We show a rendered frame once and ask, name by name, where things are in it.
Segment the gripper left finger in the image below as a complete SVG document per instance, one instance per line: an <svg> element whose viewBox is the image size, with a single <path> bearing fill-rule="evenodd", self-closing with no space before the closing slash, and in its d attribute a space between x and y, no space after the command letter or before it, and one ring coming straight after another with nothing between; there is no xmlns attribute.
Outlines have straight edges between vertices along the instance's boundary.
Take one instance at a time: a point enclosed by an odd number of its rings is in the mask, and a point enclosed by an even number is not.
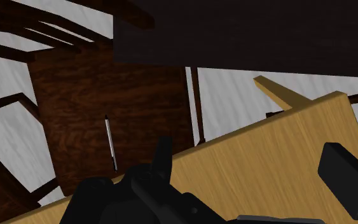
<svg viewBox="0 0 358 224"><path fill-rule="evenodd" d="M59 224L225 224L192 193L176 190L171 172L172 138L163 136L152 162L127 169L118 183L84 179Z"/></svg>

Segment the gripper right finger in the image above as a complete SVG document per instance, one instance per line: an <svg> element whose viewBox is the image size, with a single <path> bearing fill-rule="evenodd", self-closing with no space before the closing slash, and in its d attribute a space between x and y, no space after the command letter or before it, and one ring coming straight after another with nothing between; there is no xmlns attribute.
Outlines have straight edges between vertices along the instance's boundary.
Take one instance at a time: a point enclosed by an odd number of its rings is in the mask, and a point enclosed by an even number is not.
<svg viewBox="0 0 358 224"><path fill-rule="evenodd" d="M358 159L339 143L325 143L318 175L352 219L358 220Z"/></svg>

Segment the silver pen with black ends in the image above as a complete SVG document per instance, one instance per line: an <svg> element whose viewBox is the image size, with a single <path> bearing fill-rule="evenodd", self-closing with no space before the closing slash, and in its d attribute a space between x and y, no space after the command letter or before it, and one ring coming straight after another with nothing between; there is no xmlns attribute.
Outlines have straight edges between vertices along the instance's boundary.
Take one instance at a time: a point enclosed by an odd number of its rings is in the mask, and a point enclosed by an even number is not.
<svg viewBox="0 0 358 224"><path fill-rule="evenodd" d="M112 140L112 135L111 135L111 128L110 128L110 124L109 124L109 118L107 115L105 115L105 124L106 124L106 131L107 131L107 137L108 137L108 141L109 141L111 157L113 159L114 171L118 172L118 166L116 163L116 156L115 156L115 152L114 152L113 140Z"/></svg>

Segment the light wooden table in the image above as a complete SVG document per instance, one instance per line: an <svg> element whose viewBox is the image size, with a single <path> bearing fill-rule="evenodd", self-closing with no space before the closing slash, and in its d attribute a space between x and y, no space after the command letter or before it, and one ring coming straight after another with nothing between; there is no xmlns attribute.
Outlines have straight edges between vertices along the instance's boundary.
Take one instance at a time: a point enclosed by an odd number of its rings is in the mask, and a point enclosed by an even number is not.
<svg viewBox="0 0 358 224"><path fill-rule="evenodd" d="M348 96L335 91L310 100L264 76L254 82L282 112L176 154L172 185L225 219L250 214L358 224L317 173L326 142L358 159Z"/></svg>

